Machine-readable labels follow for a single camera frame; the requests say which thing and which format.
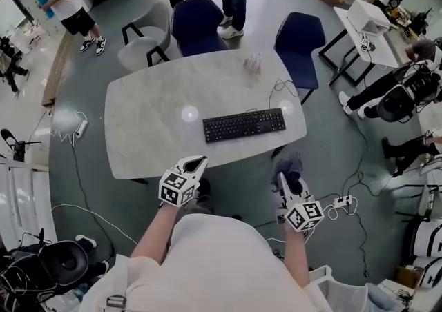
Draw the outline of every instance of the water bottle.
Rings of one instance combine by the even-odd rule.
[[[48,0],[37,0],[37,1],[38,1],[38,3],[42,6],[42,5],[45,4]],[[44,12],[46,13],[46,16],[47,16],[49,19],[52,19],[52,18],[55,16],[55,13],[54,13],[54,11],[53,11],[52,9],[44,10]]]

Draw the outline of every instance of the white table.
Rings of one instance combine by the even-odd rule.
[[[382,65],[382,66],[389,66],[392,68],[397,68],[398,63],[396,61],[396,57],[394,56],[392,50],[388,46],[387,41],[385,40],[384,36],[375,37],[375,36],[369,36],[370,41],[376,46],[376,49],[372,52],[367,52],[364,50],[361,50],[362,45],[362,34],[357,32],[353,25],[350,23],[350,21],[347,18],[347,10],[340,9],[340,8],[333,8],[335,13],[338,15],[338,18],[344,25],[344,30],[336,36],[336,38],[331,41],[329,44],[327,44],[320,52],[319,57],[321,57],[324,61],[326,61],[334,70],[338,71],[336,76],[330,81],[329,85],[332,85],[340,76],[344,76],[350,83],[352,83],[354,86],[358,85],[370,72],[371,69],[374,68],[376,64]],[[358,54],[348,63],[345,65],[344,68],[340,69],[329,57],[325,55],[325,53],[332,48],[335,44],[338,43],[345,35],[349,35],[350,38],[353,41],[354,48],[352,48],[345,56],[346,58],[353,50],[356,49]],[[366,61],[369,63],[369,66],[363,71],[363,73],[360,75],[360,77],[357,80],[354,80],[351,78],[348,73],[347,69],[358,59],[361,58],[363,61]]]
[[[109,84],[104,111],[106,147],[116,179],[163,175],[178,160],[206,155],[209,166],[254,156],[307,134],[299,97],[274,91],[271,108],[284,110],[287,129],[206,144],[202,120],[269,107],[278,78],[289,73],[274,50],[262,52],[261,73],[244,67],[247,50],[196,55],[139,70]],[[292,84],[287,84],[297,95]],[[198,118],[185,121],[195,111]]]

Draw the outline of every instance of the gray floor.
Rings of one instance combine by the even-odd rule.
[[[62,121],[66,114],[79,110],[88,115],[90,125],[84,138],[76,143],[75,153],[90,207],[135,240],[142,236],[157,210],[158,178],[151,179],[149,186],[113,178],[104,141],[104,99],[108,83],[127,74],[116,59],[118,50],[124,44],[121,27],[141,15],[155,1],[158,0],[110,0],[92,10],[108,40],[106,51],[101,57],[96,57],[92,50],[80,54],[81,37],[76,37],[75,49],[71,52],[67,68],[69,76],[60,88],[54,118],[54,128],[64,133],[70,130],[69,125]],[[332,8],[320,0],[248,0],[247,7],[245,36],[233,41],[232,48],[273,48],[278,28],[291,11],[320,17],[328,41],[342,30]],[[329,55],[335,61],[340,61],[340,56],[350,47],[349,39],[343,39]],[[179,57],[174,43],[167,54],[172,58]],[[311,192],[319,199],[341,191],[345,179],[355,171],[365,146],[355,123],[343,114],[337,99],[340,90],[354,94],[356,89],[343,79],[330,88],[327,84],[332,78],[332,71],[315,53],[314,63],[320,88],[304,105],[308,134],[306,138],[286,147],[279,157],[293,151],[300,152],[305,167],[303,176]],[[365,64],[360,61],[354,64],[350,72],[361,73],[364,68]],[[370,84],[384,73],[386,71],[379,68],[373,69],[367,83]],[[266,108],[267,102],[257,100],[256,107]],[[389,164],[383,159],[380,147],[381,138],[388,136],[393,143],[411,139],[419,135],[419,123],[416,117],[406,124],[386,124],[379,120],[361,122],[358,119],[356,123],[369,142],[369,151],[362,165],[364,180],[373,192],[378,193],[390,178]],[[212,183],[217,214],[230,216],[237,213],[252,225],[274,218],[269,185],[274,162],[269,157],[270,153],[265,153],[206,172]],[[407,178],[410,175],[412,173],[404,175],[402,180],[419,180]],[[353,178],[349,183],[355,182],[357,179]],[[85,205],[72,150],[67,143],[61,144],[56,139],[52,139],[50,145],[50,190],[52,205]],[[391,276],[401,258],[405,225],[401,223],[402,217],[395,215],[394,211],[399,208],[413,212],[416,201],[396,201],[389,193],[375,198],[362,186],[354,188],[352,195],[358,198],[358,212],[368,232],[364,247],[369,279],[363,276],[362,253],[358,249],[364,239],[363,231],[357,217],[347,216],[343,211],[338,220],[332,222],[326,219],[316,229],[307,245],[309,263],[311,267],[330,265],[335,278],[344,283],[379,282]],[[330,202],[331,197],[322,201],[323,206]],[[62,208],[54,212],[54,219],[60,239],[72,239],[78,233],[94,237],[99,242],[97,259],[108,257],[108,242],[88,213],[75,208]],[[117,252],[130,254],[132,242],[117,230],[109,226],[105,228]],[[266,238],[283,238],[282,229],[274,224],[261,228],[260,232]],[[282,248],[278,243],[272,243],[272,246]]]

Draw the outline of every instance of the navy blue chair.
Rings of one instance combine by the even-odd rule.
[[[173,9],[172,35],[183,57],[228,50],[217,33],[224,18],[212,0],[185,0]]]
[[[301,12],[291,12],[276,36],[275,51],[289,71],[295,87],[309,90],[301,104],[319,87],[311,53],[324,45],[320,19]]]

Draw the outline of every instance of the power strip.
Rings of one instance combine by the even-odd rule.
[[[346,196],[344,196],[344,198],[336,198],[334,200],[333,205],[334,205],[335,208],[342,208],[343,206],[352,205],[353,198],[354,197],[351,196],[351,195],[346,195]]]
[[[81,123],[80,127],[78,128],[77,132],[75,132],[78,139],[80,139],[81,136],[83,135],[84,130],[86,129],[87,125],[88,125],[88,121],[83,121]]]

